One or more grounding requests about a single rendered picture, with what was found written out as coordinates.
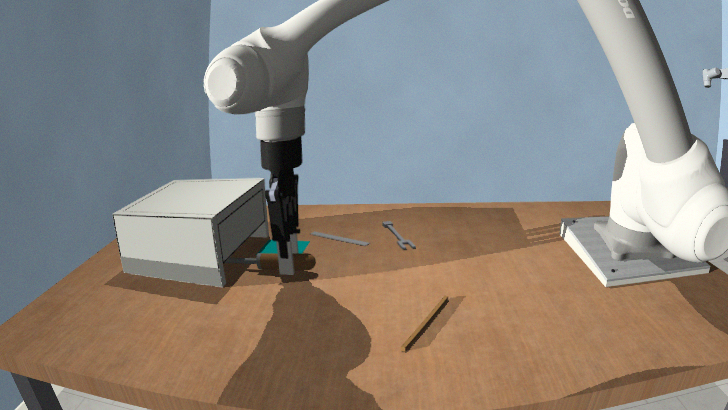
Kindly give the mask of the small white cabinet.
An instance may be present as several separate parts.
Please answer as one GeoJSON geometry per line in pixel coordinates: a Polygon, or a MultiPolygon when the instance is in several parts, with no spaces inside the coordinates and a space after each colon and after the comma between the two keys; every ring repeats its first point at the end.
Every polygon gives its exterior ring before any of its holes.
{"type": "Polygon", "coordinates": [[[173,180],[112,215],[124,273],[216,287],[249,237],[269,236],[265,178],[173,180]]]}

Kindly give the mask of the teal square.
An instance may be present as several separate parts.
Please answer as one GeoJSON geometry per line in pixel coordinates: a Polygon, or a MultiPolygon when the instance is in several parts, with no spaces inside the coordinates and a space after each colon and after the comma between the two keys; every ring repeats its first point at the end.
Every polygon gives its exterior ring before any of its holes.
{"type": "MultiPolygon", "coordinates": [[[[303,253],[310,241],[298,241],[298,251],[303,253]]],[[[276,241],[268,240],[258,253],[277,253],[276,241]]],[[[257,254],[258,254],[257,253],[257,254]]],[[[257,255],[256,254],[256,255],[257,255]]]]}

